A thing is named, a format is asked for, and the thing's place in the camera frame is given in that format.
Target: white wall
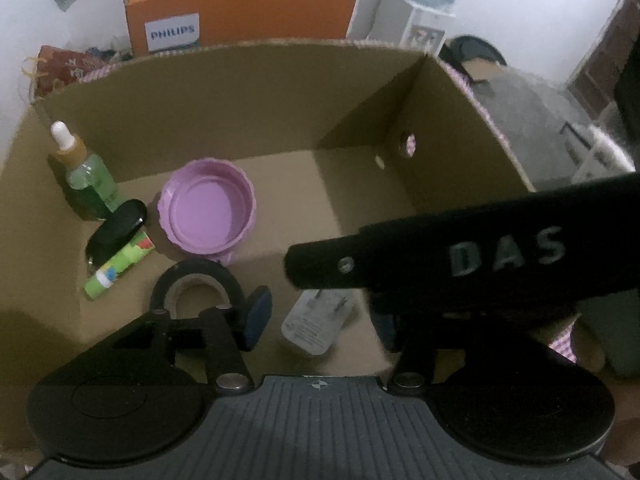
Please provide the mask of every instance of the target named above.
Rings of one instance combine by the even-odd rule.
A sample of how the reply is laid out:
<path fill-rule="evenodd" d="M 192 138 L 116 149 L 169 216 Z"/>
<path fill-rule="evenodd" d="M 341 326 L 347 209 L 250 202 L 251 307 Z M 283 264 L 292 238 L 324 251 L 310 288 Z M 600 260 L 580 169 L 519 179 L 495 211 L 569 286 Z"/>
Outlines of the white wall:
<path fill-rule="evenodd" d="M 84 50 L 127 34 L 122 0 L 77 0 L 67 12 L 53 0 L 0 0 L 0 168 L 29 104 L 30 80 L 20 72 L 43 44 Z"/>
<path fill-rule="evenodd" d="M 350 37 L 364 38 L 372 25 L 360 0 Z M 607 23 L 617 0 L 456 0 L 450 36 L 472 34 L 494 44 L 511 66 L 565 83 Z"/>

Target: purple lid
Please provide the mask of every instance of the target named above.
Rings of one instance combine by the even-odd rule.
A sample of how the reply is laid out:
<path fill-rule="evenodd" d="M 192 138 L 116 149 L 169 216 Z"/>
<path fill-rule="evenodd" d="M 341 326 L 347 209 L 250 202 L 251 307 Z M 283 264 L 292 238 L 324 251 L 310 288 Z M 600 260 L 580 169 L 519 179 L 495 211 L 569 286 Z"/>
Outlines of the purple lid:
<path fill-rule="evenodd" d="M 182 250 L 228 253 L 254 225 L 254 186 L 226 160 L 193 160 L 164 184 L 158 212 L 167 237 Z"/>

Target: screw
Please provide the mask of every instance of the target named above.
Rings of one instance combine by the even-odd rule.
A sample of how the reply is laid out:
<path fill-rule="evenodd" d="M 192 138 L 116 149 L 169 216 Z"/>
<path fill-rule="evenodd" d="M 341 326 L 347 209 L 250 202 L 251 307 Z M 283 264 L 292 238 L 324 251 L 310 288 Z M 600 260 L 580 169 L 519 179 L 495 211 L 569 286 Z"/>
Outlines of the screw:
<path fill-rule="evenodd" d="M 351 258 L 350 256 L 345 256 L 338 262 L 338 272 L 340 272 L 341 274 L 349 274 L 353 270 L 354 266 L 355 263 L 353 261 L 353 258 Z"/>
<path fill-rule="evenodd" d="M 420 388 L 424 386 L 424 377 L 416 372 L 402 372 L 394 377 L 394 382 L 401 388 Z"/>
<path fill-rule="evenodd" d="M 242 392 L 249 387 L 249 378 L 242 374 L 222 374 L 216 379 L 216 384 L 223 390 Z"/>

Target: white label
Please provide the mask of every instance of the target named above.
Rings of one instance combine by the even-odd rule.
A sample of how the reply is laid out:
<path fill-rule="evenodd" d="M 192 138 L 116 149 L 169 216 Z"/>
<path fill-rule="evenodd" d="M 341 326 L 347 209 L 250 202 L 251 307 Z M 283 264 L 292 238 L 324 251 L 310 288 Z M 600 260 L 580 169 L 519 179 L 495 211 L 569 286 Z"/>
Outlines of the white label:
<path fill-rule="evenodd" d="M 356 303 L 351 290 L 306 290 L 282 323 L 282 335 L 311 355 L 335 342 Z"/>
<path fill-rule="evenodd" d="M 145 32 L 149 52 L 195 43 L 200 37 L 200 15 L 195 12 L 146 22 Z"/>

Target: gray ribbed plate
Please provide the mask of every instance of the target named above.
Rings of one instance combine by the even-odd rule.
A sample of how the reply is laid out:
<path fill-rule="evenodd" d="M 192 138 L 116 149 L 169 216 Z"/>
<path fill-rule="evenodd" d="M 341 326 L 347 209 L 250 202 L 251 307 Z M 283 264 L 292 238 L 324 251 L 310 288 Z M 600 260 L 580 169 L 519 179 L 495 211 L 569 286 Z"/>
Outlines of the gray ribbed plate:
<path fill-rule="evenodd" d="M 183 443 L 148 462 L 89 470 L 54 460 L 31 480 L 615 480 L 593 457 L 544 468 L 494 462 L 457 443 L 421 400 L 372 377 L 266 377 L 217 400 Z"/>

